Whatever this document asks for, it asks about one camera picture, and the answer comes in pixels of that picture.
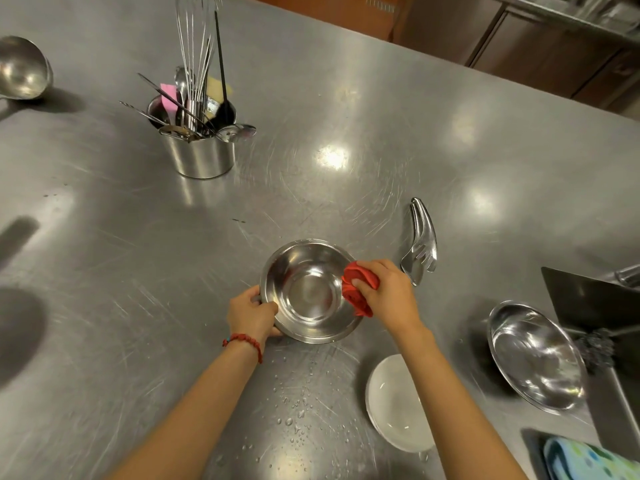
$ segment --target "red bracelet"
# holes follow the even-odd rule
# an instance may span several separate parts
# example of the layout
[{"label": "red bracelet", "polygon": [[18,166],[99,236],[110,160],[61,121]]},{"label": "red bracelet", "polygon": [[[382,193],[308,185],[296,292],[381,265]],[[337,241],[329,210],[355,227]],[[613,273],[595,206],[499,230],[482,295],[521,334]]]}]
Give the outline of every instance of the red bracelet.
[{"label": "red bracelet", "polygon": [[233,340],[243,340],[244,342],[249,342],[255,349],[258,351],[258,363],[262,363],[262,351],[260,350],[260,344],[256,339],[252,339],[249,335],[244,333],[232,333],[228,339],[224,339],[222,341],[222,346],[226,347]]}]

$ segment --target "person's right arm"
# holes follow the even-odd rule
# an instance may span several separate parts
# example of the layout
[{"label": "person's right arm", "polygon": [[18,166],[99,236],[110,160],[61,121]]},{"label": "person's right arm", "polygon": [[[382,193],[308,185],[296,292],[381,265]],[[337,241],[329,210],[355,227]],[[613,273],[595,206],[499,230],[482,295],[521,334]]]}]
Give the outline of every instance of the person's right arm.
[{"label": "person's right arm", "polygon": [[359,280],[353,284],[400,349],[447,480],[527,480],[420,321],[409,277],[387,259],[358,264],[380,278],[378,290]]}]

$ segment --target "red cloth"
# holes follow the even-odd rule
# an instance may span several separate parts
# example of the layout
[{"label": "red cloth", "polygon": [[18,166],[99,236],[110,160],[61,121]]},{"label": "red cloth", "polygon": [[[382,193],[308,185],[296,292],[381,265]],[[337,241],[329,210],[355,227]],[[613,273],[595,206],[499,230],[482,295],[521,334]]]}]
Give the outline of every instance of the red cloth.
[{"label": "red cloth", "polygon": [[367,300],[362,293],[351,284],[354,279],[359,279],[371,286],[374,290],[377,290],[380,286],[380,279],[370,270],[359,266],[356,261],[349,263],[344,268],[342,275],[342,296],[356,309],[356,316],[358,317],[372,317],[373,312],[371,307],[368,306]]}]

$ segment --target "green polka dot cloth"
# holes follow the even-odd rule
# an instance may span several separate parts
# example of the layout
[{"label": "green polka dot cloth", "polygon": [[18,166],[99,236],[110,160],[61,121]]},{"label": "green polka dot cloth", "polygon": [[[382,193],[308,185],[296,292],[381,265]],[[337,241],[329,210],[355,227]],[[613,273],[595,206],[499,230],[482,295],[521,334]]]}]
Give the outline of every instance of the green polka dot cloth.
[{"label": "green polka dot cloth", "polygon": [[640,463],[567,438],[549,438],[544,455],[552,480],[640,480]]}]

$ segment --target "orange tile floor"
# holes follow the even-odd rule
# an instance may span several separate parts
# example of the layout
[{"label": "orange tile floor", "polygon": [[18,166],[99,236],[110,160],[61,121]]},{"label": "orange tile floor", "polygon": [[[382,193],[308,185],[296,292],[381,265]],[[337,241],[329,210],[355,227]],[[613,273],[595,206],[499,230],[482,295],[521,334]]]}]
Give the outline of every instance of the orange tile floor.
[{"label": "orange tile floor", "polygon": [[259,0],[323,22],[388,40],[397,0]]}]

